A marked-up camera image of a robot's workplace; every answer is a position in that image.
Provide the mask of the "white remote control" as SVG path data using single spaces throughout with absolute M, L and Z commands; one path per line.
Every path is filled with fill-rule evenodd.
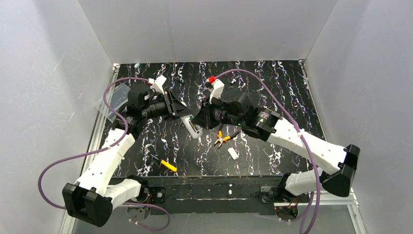
M 198 139 L 203 134 L 202 128 L 192 123 L 193 115 L 180 117 L 180 120 L 182 121 L 182 123 L 184 124 L 184 126 L 186 127 L 193 139 Z

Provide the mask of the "white battery cover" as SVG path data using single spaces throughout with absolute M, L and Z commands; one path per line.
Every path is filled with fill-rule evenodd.
M 239 158 L 239 154 L 236 152 L 234 148 L 229 148 L 227 151 L 233 160 L 237 160 Z

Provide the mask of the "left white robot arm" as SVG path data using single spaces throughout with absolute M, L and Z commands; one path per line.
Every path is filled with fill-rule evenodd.
M 112 211 L 133 198 L 150 196 L 147 179 L 128 176 L 109 187 L 109 182 L 126 152 L 133 146 L 148 120 L 161 117 L 165 120 L 180 118 L 194 138 L 201 130 L 191 124 L 192 111 L 180 102 L 171 91 L 138 84 L 133 86 L 127 101 L 117 110 L 102 152 L 75 183 L 67 183 L 62 195 L 69 216 L 102 227 Z

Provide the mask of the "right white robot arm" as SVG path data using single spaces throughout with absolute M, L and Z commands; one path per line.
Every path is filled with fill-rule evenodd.
M 248 95 L 229 89 L 219 99 L 205 98 L 192 122 L 205 129 L 221 124 L 239 126 L 246 135 L 284 147 L 308 160 L 314 159 L 317 171 L 287 174 L 278 185 L 278 194 L 290 197 L 320 190 L 347 197 L 357 170 L 360 148 L 322 140 L 294 125 L 275 111 L 254 106 Z

